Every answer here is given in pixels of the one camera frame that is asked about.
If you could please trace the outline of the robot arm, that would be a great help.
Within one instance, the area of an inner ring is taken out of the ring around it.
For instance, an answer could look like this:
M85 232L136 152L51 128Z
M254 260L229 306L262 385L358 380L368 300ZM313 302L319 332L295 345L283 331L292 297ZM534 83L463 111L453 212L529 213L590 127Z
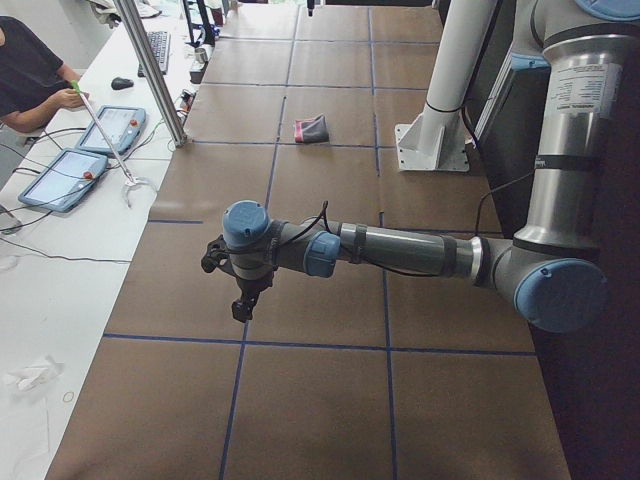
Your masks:
M550 70L525 225L510 240L468 240L329 221L271 219L239 201L202 258L240 288L233 317L251 319L279 268L327 278L344 260L408 276L464 277L496 290L529 323L563 333L603 312L607 280L591 226L599 173L627 59L639 47L635 1L520 1L514 65Z

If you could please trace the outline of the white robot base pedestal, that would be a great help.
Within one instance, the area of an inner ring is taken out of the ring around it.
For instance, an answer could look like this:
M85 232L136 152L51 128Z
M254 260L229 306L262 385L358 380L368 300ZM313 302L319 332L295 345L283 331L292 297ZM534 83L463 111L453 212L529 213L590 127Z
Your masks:
M450 3L423 111L412 123L395 126L400 170L469 170L461 111L496 5Z

